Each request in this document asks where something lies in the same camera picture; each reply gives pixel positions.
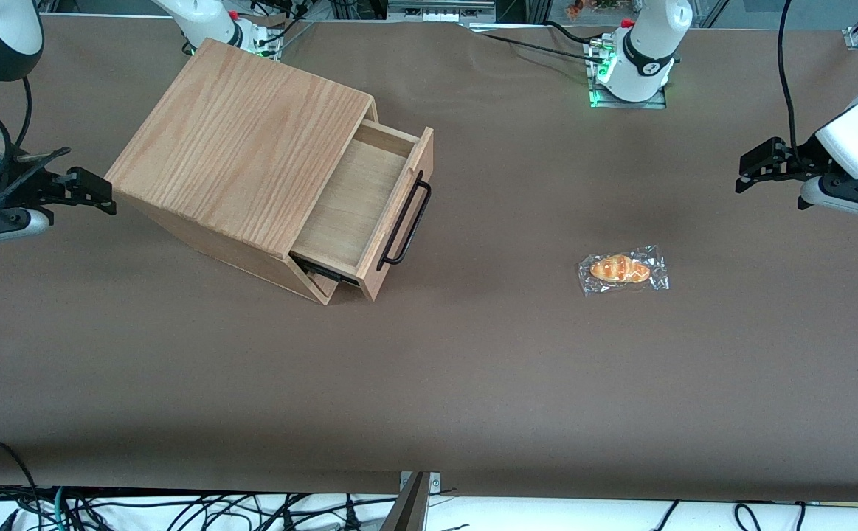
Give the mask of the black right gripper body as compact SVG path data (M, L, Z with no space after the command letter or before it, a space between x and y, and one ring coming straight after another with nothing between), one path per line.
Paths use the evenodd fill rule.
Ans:
M10 164L0 177L0 211L8 208L33 209L55 224L54 212L46 206L60 198L67 201L67 173L55 173L39 164Z

